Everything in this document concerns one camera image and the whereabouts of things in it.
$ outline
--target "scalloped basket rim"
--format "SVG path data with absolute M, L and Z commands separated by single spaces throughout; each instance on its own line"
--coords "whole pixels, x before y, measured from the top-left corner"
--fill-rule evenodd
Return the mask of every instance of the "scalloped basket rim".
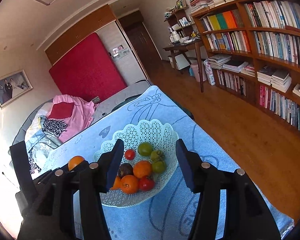
M 137 125 L 134 125 L 134 124 L 127 124 L 122 130 L 115 131 L 115 132 L 113 133 L 112 139 L 111 139 L 111 140 L 104 141 L 104 142 L 101 144 L 100 150 L 98 150 L 98 151 L 96 151 L 96 152 L 94 153 L 94 155 L 93 155 L 94 161 L 96 162 L 96 161 L 98 161 L 98 159 L 100 158 L 100 156 L 97 157 L 96 155 L 100 154 L 101 152 L 102 152 L 102 153 L 106 152 L 106 151 L 102 150 L 102 149 L 104 148 L 104 145 L 106 145 L 106 144 L 112 144 L 112 145 L 114 145 L 114 144 L 115 144 L 115 142 L 116 142 L 116 140 L 117 140 L 117 137 L 116 137 L 117 134 L 119 134 L 119 133 L 124 133 L 124 132 L 127 130 L 127 128 L 128 128 L 128 127 L 131 127 L 131 126 L 132 126 L 132 127 L 140 127 L 140 124 L 141 124 L 141 123 L 144 123 L 144 122 L 148 123 L 149 125 L 153 124 L 154 122 L 157 122 L 157 123 L 160 124 L 161 130 L 162 130 L 162 128 L 168 126 L 168 127 L 170 128 L 171 133 L 173 133 L 173 134 L 176 136 L 176 141 L 179 139 L 178 133 L 173 129 L 173 127 L 172 127 L 171 124 L 169 124 L 169 123 L 162 124 L 158 119 L 152 119 L 152 120 L 150 120 L 150 121 L 145 120 L 145 119 L 142 119 L 142 120 L 140 120 L 140 121 L 138 122 Z M 167 183 L 169 182 L 169 180 L 170 180 L 171 177 L 173 176 L 174 172 L 176 171 L 177 166 L 178 166 L 178 160 L 177 160 L 177 157 L 175 157 L 175 159 L 176 159 L 176 162 L 175 162 L 174 166 L 171 168 L 171 172 L 170 172 L 170 174 L 168 174 L 168 177 L 167 177 L 165 180 L 163 180 L 163 181 L 160 180 L 160 188 L 154 188 L 154 189 L 152 189 L 151 191 L 148 191 L 150 194 L 149 194 L 149 196 L 147 196 L 145 199 L 143 199 L 143 200 L 141 200 L 141 201 L 139 201 L 139 202 L 137 202 L 137 203 L 135 203 L 135 204 L 129 204 L 129 205 L 124 205 L 124 206 L 109 205 L 109 204 L 105 204 L 105 203 L 103 203 L 103 202 L 101 201 L 102 205 L 103 205 L 103 206 L 107 206 L 107 207 L 127 208 L 127 207 L 132 207 L 132 206 L 139 205 L 139 204 L 143 203 L 144 201 L 147 201 L 148 199 L 154 197 L 154 196 L 155 196 L 156 194 L 158 194 L 161 190 L 163 190 L 163 188 L 167 185 Z M 111 191 L 111 192 L 112 192 L 112 193 L 118 192 L 120 195 L 123 194 L 120 190 L 113 190 L 113 191 Z M 133 196 L 135 196 L 135 195 L 137 195 L 137 194 L 140 194 L 140 192 L 137 192 L 136 194 L 129 195 L 129 196 L 133 197 Z

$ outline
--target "ceiling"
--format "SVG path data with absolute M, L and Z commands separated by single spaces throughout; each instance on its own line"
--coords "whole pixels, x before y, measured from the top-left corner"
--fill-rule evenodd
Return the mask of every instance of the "ceiling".
M 35 0 L 2 0 L 0 51 L 23 46 L 45 49 L 75 22 L 109 3 L 116 15 L 139 5 L 140 0 L 56 0 L 46 6 Z

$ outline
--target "metal screw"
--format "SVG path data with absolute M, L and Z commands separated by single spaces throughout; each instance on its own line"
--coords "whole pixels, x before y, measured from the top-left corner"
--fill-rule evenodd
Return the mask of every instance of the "metal screw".
M 239 175 L 244 175 L 246 172 L 243 170 L 243 169 L 237 169 L 237 173 L 239 174 Z
M 99 164 L 95 163 L 95 162 L 89 164 L 90 169 L 96 169 L 96 168 L 98 168 L 98 166 L 99 166 Z
M 205 169 L 208 169 L 208 168 L 210 168 L 210 163 L 207 163 L 207 162 L 203 162 L 203 163 L 201 163 L 201 167 L 203 167 L 203 168 L 205 168 Z
M 63 174 L 63 170 L 56 170 L 54 173 L 56 176 L 61 176 Z

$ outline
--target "light green plastic basket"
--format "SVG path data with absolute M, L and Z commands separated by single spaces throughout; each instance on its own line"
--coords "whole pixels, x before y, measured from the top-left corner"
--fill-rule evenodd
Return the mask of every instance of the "light green plastic basket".
M 154 188 L 147 192 L 138 191 L 135 194 L 127 195 L 121 190 L 110 190 L 108 193 L 100 193 L 101 202 L 104 206 L 125 208 L 135 206 L 156 195 L 168 183 L 178 166 L 176 156 L 176 141 L 178 134 L 173 130 L 169 123 L 162 124 L 159 120 L 141 120 L 138 125 L 128 124 L 123 130 L 116 131 L 112 140 L 104 141 L 101 149 L 94 154 L 94 160 L 98 161 L 101 154 L 112 150 L 117 139 L 124 142 L 124 151 L 134 149 L 136 157 L 129 161 L 124 156 L 121 163 L 130 163 L 134 166 L 141 160 L 151 161 L 150 157 L 143 157 L 137 152 L 138 145 L 142 142 L 149 142 L 154 150 L 161 150 L 165 154 L 167 169 L 164 173 L 157 176 Z

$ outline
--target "red cushion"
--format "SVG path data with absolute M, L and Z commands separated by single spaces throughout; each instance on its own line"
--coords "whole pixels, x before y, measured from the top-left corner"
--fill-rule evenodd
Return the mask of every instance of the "red cushion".
M 48 119 L 51 119 L 51 118 L 65 119 L 65 118 L 71 117 L 73 107 L 74 107 L 74 102 L 72 102 L 72 103 L 61 102 L 58 104 L 54 104 Z
M 101 101 L 126 88 L 105 46 L 96 33 L 74 46 L 49 70 L 64 95 Z

